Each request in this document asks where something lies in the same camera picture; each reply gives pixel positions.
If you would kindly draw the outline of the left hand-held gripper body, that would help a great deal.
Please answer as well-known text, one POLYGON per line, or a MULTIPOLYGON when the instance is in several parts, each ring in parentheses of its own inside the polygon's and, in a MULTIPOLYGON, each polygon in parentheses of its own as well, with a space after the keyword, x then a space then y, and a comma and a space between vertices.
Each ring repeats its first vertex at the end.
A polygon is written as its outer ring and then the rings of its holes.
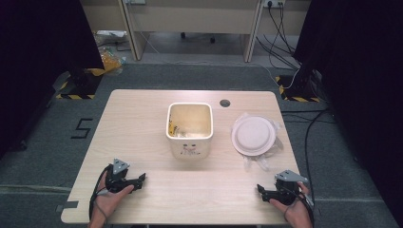
POLYGON ((129 182, 125 178, 128 172, 129 164, 119 160, 114 159, 106 170, 106 189, 111 193, 118 193, 125 189, 129 182))

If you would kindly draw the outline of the white packaging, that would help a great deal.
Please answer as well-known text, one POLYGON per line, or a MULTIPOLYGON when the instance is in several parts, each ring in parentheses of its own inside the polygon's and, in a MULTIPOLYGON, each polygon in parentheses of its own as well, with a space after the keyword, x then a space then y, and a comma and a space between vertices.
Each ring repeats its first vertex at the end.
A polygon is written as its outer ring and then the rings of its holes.
POLYGON ((126 32, 123 30, 96 30, 93 32, 93 37, 98 48, 115 47, 128 42, 126 32))

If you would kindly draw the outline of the yellow plastic bag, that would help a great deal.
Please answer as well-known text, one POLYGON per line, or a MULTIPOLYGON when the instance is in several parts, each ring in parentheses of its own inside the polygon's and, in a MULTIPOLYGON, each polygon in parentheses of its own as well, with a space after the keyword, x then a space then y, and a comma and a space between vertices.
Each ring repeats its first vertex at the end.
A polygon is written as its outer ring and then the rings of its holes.
POLYGON ((94 75, 102 75, 109 71, 120 68, 125 64, 125 57, 119 57, 115 55, 108 47, 100 49, 100 56, 104 65, 104 68, 99 68, 98 72, 94 72, 94 75))

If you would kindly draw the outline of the beige office desk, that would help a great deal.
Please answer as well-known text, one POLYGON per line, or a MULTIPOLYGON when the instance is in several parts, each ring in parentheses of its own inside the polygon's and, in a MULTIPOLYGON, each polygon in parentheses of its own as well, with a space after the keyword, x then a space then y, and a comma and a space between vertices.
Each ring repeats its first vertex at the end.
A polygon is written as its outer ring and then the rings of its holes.
POLYGON ((123 30, 136 61, 143 57, 151 32, 238 34, 243 59, 253 56, 256 37, 276 34, 275 22, 288 36, 300 35, 311 0, 285 0, 280 9, 263 0, 79 0, 93 30, 123 30))

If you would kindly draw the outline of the yellow wrapper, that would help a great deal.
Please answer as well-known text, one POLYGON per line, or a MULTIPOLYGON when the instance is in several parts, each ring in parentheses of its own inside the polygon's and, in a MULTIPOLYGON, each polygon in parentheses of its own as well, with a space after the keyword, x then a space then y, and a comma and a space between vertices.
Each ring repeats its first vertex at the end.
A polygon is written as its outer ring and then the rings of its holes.
POLYGON ((169 118, 169 120, 168 120, 168 130, 167 130, 168 134, 171 137, 175 137, 177 129, 178 129, 178 126, 175 123, 173 123, 172 118, 169 118))

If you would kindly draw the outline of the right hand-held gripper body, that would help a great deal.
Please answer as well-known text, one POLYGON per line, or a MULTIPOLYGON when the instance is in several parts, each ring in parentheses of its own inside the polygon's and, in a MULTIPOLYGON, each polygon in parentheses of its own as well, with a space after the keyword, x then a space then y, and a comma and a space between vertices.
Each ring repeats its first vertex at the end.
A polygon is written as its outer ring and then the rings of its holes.
POLYGON ((292 170, 284 170, 275 175, 277 188, 277 195, 275 199, 283 204, 292 204, 296 197, 299 195, 299 182, 306 183, 307 178, 302 177, 300 174, 292 170))

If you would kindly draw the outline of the black stand with striped base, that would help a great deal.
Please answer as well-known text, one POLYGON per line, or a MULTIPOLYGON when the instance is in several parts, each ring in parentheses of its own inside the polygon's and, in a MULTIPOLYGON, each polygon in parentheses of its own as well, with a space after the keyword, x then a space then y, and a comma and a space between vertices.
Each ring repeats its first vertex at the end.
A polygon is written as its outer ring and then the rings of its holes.
POLYGON ((95 76, 89 70, 79 75, 68 75, 57 92, 57 99, 91 100, 95 98, 101 76, 95 76))
POLYGON ((314 92, 311 77, 313 69, 302 65, 293 75, 279 75, 276 77, 280 97, 284 101, 319 102, 314 92))

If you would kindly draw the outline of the person's right hand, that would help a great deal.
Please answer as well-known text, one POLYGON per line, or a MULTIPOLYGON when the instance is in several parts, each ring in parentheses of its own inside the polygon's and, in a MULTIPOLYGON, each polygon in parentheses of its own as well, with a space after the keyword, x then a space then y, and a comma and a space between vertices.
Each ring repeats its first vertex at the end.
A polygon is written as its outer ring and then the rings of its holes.
POLYGON ((269 202, 283 214, 287 222, 296 222, 298 220, 311 222, 308 210, 303 202, 298 199, 292 205, 284 205, 276 199, 271 199, 269 202))

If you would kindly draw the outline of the black curtain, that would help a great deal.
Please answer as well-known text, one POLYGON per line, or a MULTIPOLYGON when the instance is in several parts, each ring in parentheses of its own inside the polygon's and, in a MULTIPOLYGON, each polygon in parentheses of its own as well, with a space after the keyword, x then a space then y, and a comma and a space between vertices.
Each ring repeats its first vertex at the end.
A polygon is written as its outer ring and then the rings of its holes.
POLYGON ((80 0, 0 0, 0 158, 59 75, 103 66, 80 0))
POLYGON ((311 0, 294 57, 320 72, 355 154, 403 228, 403 0, 311 0))

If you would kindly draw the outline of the wall power socket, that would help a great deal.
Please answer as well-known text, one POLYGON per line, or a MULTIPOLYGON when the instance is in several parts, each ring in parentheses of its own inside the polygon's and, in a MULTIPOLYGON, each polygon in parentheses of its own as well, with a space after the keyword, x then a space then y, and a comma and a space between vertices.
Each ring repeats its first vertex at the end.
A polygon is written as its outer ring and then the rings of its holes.
POLYGON ((280 9, 285 5, 285 0, 263 0, 263 6, 265 8, 280 9))

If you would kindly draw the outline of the grey tape strip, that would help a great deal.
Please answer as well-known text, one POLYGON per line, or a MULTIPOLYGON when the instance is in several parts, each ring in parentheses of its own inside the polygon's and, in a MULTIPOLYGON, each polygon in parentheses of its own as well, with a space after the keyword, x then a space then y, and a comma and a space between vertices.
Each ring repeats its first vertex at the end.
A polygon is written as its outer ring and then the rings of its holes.
POLYGON ((75 200, 75 201, 67 201, 64 204, 61 205, 57 205, 55 211, 62 213, 65 209, 68 208, 77 208, 79 201, 75 200))

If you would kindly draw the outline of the white square bin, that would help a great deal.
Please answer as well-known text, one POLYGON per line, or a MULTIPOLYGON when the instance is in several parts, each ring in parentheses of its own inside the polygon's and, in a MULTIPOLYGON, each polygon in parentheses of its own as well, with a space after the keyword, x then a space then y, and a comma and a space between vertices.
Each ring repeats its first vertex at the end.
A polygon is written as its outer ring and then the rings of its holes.
POLYGON ((206 103, 173 103, 166 118, 165 135, 173 156, 182 161, 197 161, 206 158, 214 134, 213 112, 206 103), (178 126, 176 136, 171 137, 168 120, 178 126))

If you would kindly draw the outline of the white paper plate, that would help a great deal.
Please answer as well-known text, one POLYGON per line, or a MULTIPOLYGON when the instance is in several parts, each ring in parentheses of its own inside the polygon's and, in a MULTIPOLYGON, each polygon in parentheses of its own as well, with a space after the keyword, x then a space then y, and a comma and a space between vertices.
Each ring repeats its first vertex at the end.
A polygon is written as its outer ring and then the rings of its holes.
POLYGON ((231 140, 235 149, 245 156, 258 156, 268 152, 275 143, 276 129, 260 116, 245 116, 232 128, 231 140))

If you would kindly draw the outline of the person's left hand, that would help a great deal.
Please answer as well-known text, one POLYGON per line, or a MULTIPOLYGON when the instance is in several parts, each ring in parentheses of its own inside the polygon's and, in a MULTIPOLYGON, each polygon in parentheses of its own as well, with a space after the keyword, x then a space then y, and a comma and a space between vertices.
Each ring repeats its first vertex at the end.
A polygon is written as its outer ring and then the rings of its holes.
POLYGON ((96 198, 92 203, 92 220, 106 221, 119 206, 121 201, 133 191, 133 186, 129 185, 118 193, 111 193, 105 187, 96 190, 96 198))

